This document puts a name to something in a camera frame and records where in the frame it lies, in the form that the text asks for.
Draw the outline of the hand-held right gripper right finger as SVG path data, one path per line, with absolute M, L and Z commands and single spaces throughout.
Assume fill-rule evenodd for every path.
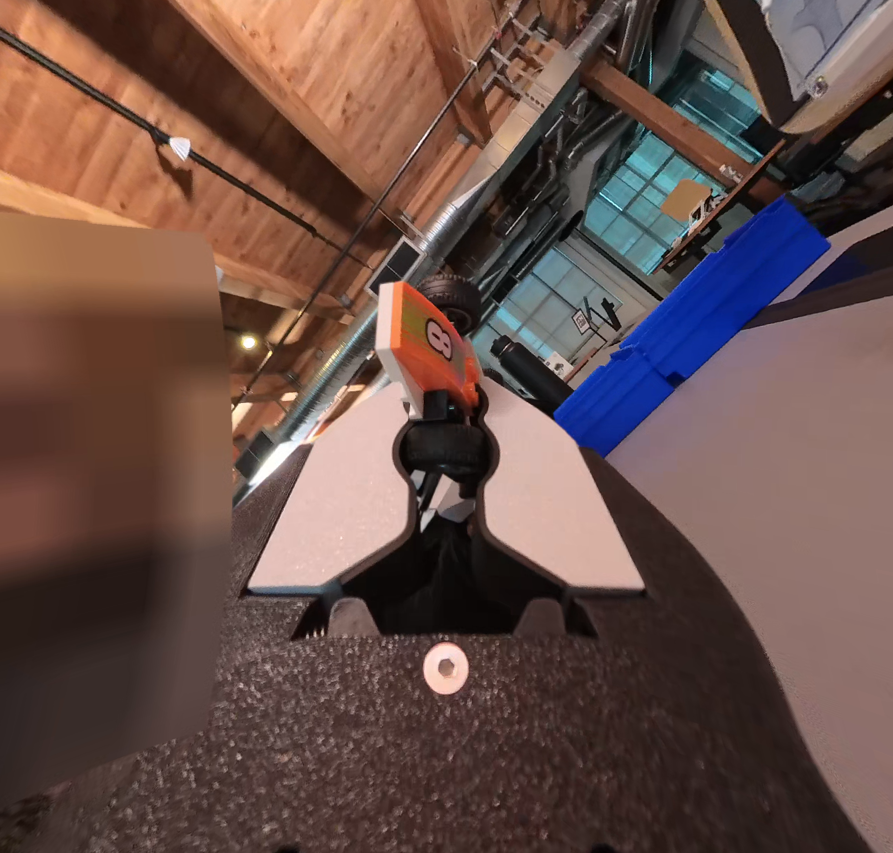
M 646 584 L 579 448 L 536 410 L 486 410 L 473 576 L 499 603 L 638 597 Z

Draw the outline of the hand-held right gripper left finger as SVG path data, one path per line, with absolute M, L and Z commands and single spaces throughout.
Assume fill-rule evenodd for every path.
M 309 450 L 247 581 L 252 595 L 399 597 L 420 581 L 418 500 L 400 396 L 371 396 Z

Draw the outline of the black water bottle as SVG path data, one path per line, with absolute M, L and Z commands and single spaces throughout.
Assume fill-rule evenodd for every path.
M 490 354 L 548 412 L 553 413 L 573 395 L 573 389 L 538 356 L 508 336 L 497 337 Z

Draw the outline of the orange lego race car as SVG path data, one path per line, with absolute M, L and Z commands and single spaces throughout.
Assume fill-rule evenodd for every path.
M 444 479 L 460 500 L 474 501 L 492 463 L 480 421 L 483 371 L 470 340 L 481 318 L 479 289 L 454 274 L 379 289 L 375 353 L 407 411 L 396 456 L 407 474 L 421 474 L 419 514 L 430 511 Z

